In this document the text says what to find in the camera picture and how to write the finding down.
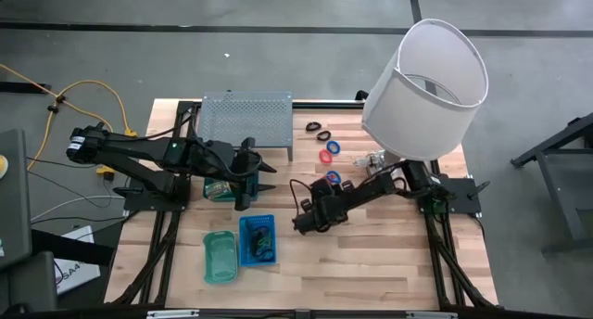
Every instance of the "yellow extension cord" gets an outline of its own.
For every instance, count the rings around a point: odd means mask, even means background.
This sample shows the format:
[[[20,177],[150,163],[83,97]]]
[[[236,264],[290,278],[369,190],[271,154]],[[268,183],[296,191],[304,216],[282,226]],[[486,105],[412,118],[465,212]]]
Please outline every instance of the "yellow extension cord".
[[[124,126],[124,129],[125,129],[125,134],[128,135],[128,136],[137,136],[138,135],[137,132],[135,132],[132,129],[130,129],[130,126],[128,125],[128,118],[126,116],[126,109],[123,106],[123,102],[121,101],[121,97],[118,95],[118,93],[115,90],[113,90],[113,88],[109,87],[109,85],[107,85],[106,83],[99,82],[99,81],[94,81],[94,80],[83,80],[83,81],[79,81],[79,82],[76,82],[76,83],[73,83],[73,84],[69,85],[68,87],[64,88],[59,94],[56,94],[56,93],[54,93],[54,92],[52,92],[52,91],[44,88],[40,84],[34,82],[33,80],[25,77],[24,75],[16,72],[15,70],[10,69],[8,66],[6,66],[4,64],[0,64],[0,67],[2,69],[4,69],[4,70],[9,71],[12,74],[18,76],[20,79],[22,79],[22,80],[24,80],[24,81],[26,81],[26,82],[34,85],[35,87],[37,87],[37,88],[45,91],[46,93],[48,93],[49,95],[53,96],[54,98],[58,98],[58,97],[64,95],[71,88],[73,88],[74,86],[78,86],[80,84],[93,83],[93,84],[101,85],[101,86],[105,87],[109,92],[111,92],[111,94],[113,94],[113,96],[118,99],[118,103],[120,103],[121,116],[123,117],[123,126]],[[111,126],[111,124],[107,120],[105,120],[104,118],[102,118],[101,116],[99,116],[99,115],[97,115],[97,114],[95,114],[95,113],[93,113],[91,111],[87,111],[87,110],[78,108],[78,107],[72,105],[68,101],[64,101],[64,104],[66,104],[68,107],[70,107],[70,108],[72,108],[72,109],[80,112],[81,114],[88,115],[88,116],[91,116],[91,117],[93,117],[95,119],[100,120],[101,122],[103,122],[107,126],[107,128],[109,129],[109,131],[113,133],[113,126]],[[33,165],[35,164],[35,160],[36,159],[39,159],[39,156],[41,156],[42,152],[44,151],[45,144],[47,143],[47,139],[49,137],[49,131],[50,131],[50,127],[51,127],[51,123],[52,123],[52,120],[53,119],[54,119],[54,112],[53,111],[50,111],[49,112],[49,116],[47,117],[47,123],[45,124],[44,140],[41,143],[41,146],[39,147],[39,150],[37,151],[37,154],[35,154],[34,160],[31,160],[31,163],[29,164],[29,166],[27,166],[27,171],[30,170],[33,167]]]

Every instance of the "gray floor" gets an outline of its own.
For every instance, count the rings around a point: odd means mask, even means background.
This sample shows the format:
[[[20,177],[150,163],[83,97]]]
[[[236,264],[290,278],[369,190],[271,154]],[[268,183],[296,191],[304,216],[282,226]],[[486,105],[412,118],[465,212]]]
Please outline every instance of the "gray floor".
[[[593,29],[590,0],[420,0],[426,18],[460,28]],[[0,17],[14,20],[260,26],[409,27],[409,0],[5,0]],[[0,61],[55,89],[80,79],[108,82],[120,92],[131,126],[143,132],[152,100],[197,97],[208,90],[290,90],[298,98],[351,99],[370,89],[400,36],[0,31]],[[591,252],[544,259],[542,246],[566,230],[536,165],[514,170],[512,157],[593,111],[591,39],[473,38],[490,77],[489,99],[463,146],[470,172],[490,180],[483,192],[486,246],[500,304],[510,309],[593,316]],[[16,81],[0,72],[0,80]],[[0,128],[24,128],[29,155],[43,136],[49,96],[2,95]],[[120,129],[113,97],[80,87],[71,101]],[[94,121],[64,109],[46,160],[66,161],[75,126]],[[105,195],[92,170],[36,165],[84,195]],[[75,198],[30,177],[32,213]],[[79,202],[51,214],[116,216]],[[39,224],[68,231],[72,221]]]

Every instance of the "lamp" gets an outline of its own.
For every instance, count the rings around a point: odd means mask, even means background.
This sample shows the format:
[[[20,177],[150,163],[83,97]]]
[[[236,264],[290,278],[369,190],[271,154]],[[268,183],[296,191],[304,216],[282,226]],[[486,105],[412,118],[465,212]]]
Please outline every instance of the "lamp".
[[[487,92],[486,67],[470,40],[445,21],[424,19],[371,90],[362,128],[396,157],[435,160],[461,142]]]

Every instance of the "butcher block tabletop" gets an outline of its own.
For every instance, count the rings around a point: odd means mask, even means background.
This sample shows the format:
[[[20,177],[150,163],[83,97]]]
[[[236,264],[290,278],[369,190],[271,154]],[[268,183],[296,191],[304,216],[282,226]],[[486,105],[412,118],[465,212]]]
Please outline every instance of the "butcher block tabletop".
[[[146,134],[173,126],[179,99],[155,100]],[[232,309],[327,310],[433,310],[438,308],[435,280],[424,218],[413,201],[390,196],[376,199],[348,213],[346,223],[324,234],[302,236],[293,229],[297,210],[288,181],[306,184],[338,171],[354,185],[366,178],[356,158],[381,149],[361,128],[361,109],[294,109],[294,161],[285,148],[257,149],[276,174],[261,172],[262,184],[276,188],[259,194],[246,211],[233,203],[202,197],[204,180],[192,177],[190,204],[183,212],[170,274],[168,307]],[[322,164],[324,144],[305,132],[310,121],[330,130],[341,152],[331,165]],[[461,146],[439,160],[441,172],[451,177],[467,175]],[[297,200],[309,192],[295,185]],[[227,285],[204,281],[205,253],[202,239],[212,231],[237,234],[239,218],[273,214],[276,223],[277,264],[240,267]],[[106,301],[114,300],[133,281],[146,261],[156,214],[143,211],[123,225],[113,263]],[[491,302],[497,296],[486,247],[478,223],[468,216],[451,215],[458,261],[476,287]],[[158,290],[161,264],[156,269],[151,299]],[[448,297],[454,301],[448,269],[444,270]]]

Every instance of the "blue tray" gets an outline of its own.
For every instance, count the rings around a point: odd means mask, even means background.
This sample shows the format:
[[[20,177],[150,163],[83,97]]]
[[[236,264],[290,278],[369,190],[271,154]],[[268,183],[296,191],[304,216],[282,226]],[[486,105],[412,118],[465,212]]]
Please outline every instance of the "blue tray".
[[[262,262],[255,258],[251,252],[251,235],[259,227],[265,226],[270,232],[271,238],[271,259]],[[274,215],[259,215],[259,216],[243,216],[239,219],[239,258],[240,264],[243,267],[257,266],[257,265],[271,265],[276,264],[276,227],[274,223]]]

